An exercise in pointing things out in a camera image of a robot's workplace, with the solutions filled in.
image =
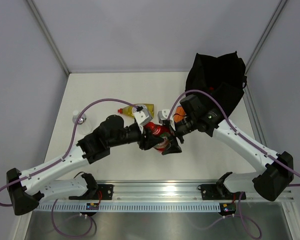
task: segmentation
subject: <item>metal surface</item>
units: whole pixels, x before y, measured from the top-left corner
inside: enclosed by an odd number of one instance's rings
[[[265,240],[291,240],[288,224],[280,203],[242,204],[245,215],[255,220],[261,227]],[[83,217],[74,218],[67,223],[63,221],[73,213],[56,212],[55,221],[59,229],[67,234],[82,234],[89,226]],[[238,218],[229,218],[218,222],[208,230],[209,226],[221,216],[218,213],[126,213],[99,212],[93,216],[97,224],[94,232],[87,240],[250,240]],[[247,224],[252,234],[257,236],[258,230]],[[32,214],[26,240],[67,240],[57,234],[51,224],[48,212]]]
[[[54,212],[78,213],[219,213],[220,205],[217,202],[103,202],[98,207],[90,208],[90,203],[96,205],[98,201],[85,202],[57,202]],[[54,201],[40,204],[36,212],[51,212]]]
[[[202,202],[202,196],[198,186],[204,181],[149,181],[149,182],[118,182],[107,181],[113,184],[112,201],[115,203],[195,203]],[[249,202],[268,202],[256,192],[247,192],[246,200]],[[285,190],[276,199],[276,202],[291,202],[293,196],[289,190]]]
[[[30,11],[32,12],[33,16],[34,16],[34,19],[35,21],[37,22],[38,26],[40,27],[43,35],[45,36],[48,44],[50,45],[57,61],[59,62],[61,68],[63,69],[64,73],[66,74],[67,77],[69,77],[69,74],[70,74],[70,71],[68,69],[68,66],[65,62],[65,60],[63,59],[63,57],[61,56],[58,48],[57,48],[57,45],[55,44],[55,41],[53,40],[36,4],[34,3],[33,0],[25,0],[25,2],[27,3]]]

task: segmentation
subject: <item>white table surface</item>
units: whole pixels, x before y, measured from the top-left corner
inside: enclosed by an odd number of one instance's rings
[[[158,110],[170,109],[176,98],[184,92],[187,75],[187,72],[70,74],[45,161],[66,151],[74,126],[74,110],[81,111],[98,99],[117,98],[133,104],[154,104],[157,114]],[[86,115],[94,129],[123,107],[125,105],[118,102],[102,102],[90,108]],[[132,118],[122,117],[125,126],[133,123]],[[243,99],[230,119],[253,137]],[[83,137],[77,133],[75,143]],[[206,133],[196,131],[188,134],[180,146],[182,153],[165,156],[155,149],[140,150],[137,143],[113,147],[109,156],[70,172],[61,179],[73,178],[79,171],[93,174],[96,180],[114,181],[216,180],[229,171],[254,172],[252,166],[233,149]]]

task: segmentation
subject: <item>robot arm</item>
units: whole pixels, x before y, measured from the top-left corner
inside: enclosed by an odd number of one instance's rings
[[[274,201],[293,180],[292,173],[268,157],[277,156],[278,161],[293,169],[293,158],[289,153],[278,154],[258,143],[232,122],[227,122],[219,109],[206,109],[195,95],[183,98],[180,104],[186,113],[186,117],[180,122],[174,123],[172,118],[168,119],[169,109],[158,113],[159,122],[169,127],[172,133],[169,147],[162,152],[163,155],[182,152],[177,139],[183,143],[184,135],[198,130],[227,144],[256,170],[252,173],[227,172],[223,175],[215,185],[215,193],[221,198],[241,191],[257,191],[265,199]],[[140,149],[148,150],[164,141],[144,128],[152,120],[148,110],[138,108],[134,117],[135,123],[124,127],[124,120],[120,116],[109,116],[92,133],[72,146],[64,159],[59,156],[28,170],[20,172],[13,168],[8,171],[8,183],[23,179],[8,187],[14,213],[28,213],[40,203],[57,198],[84,196],[85,199],[91,199],[98,188],[91,174],[83,174],[71,180],[56,179],[108,156],[111,147],[137,142]]]
[[[180,101],[180,104],[187,117],[175,124],[174,131],[171,128],[175,138],[183,143],[183,136],[195,130],[207,133],[210,137],[220,140],[235,150],[256,170],[256,172],[244,174],[227,172],[215,186],[215,192],[218,192],[220,196],[257,191],[265,199],[274,201],[294,179],[291,172],[269,158],[269,156],[274,156],[278,161],[293,169],[293,158],[289,153],[278,154],[263,146],[230,120],[227,122],[218,108],[206,109],[196,95],[188,95]]]
[[[6,174],[8,183],[23,179],[8,187],[14,213],[23,215],[44,201],[58,198],[83,196],[84,199],[92,199],[98,185],[91,174],[85,173],[70,180],[56,179],[108,156],[111,147],[137,142],[140,149],[148,150],[162,143],[161,137],[143,128],[151,120],[148,110],[142,108],[135,114],[135,123],[127,127],[124,127],[122,117],[111,115],[72,146],[65,158],[59,156],[21,172],[16,168],[9,170]]]

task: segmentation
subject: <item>black bag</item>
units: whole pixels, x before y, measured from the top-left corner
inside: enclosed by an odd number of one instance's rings
[[[223,108],[227,117],[233,112],[244,95],[247,85],[246,65],[237,52],[219,57],[196,54],[188,74],[185,90],[201,90],[210,94]],[[208,110],[216,105],[201,93],[195,94]]]

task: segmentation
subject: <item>white wall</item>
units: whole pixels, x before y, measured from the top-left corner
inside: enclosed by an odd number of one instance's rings
[[[268,145],[291,153],[300,173],[300,0],[288,2],[248,72],[248,84]],[[300,212],[300,187],[293,193]]]
[[[7,170],[43,162],[66,81],[25,2],[0,0],[0,187]],[[6,190],[0,201],[9,203]],[[0,240],[15,219],[0,207]]]
[[[34,0],[72,72],[188,71],[248,60],[279,0]]]

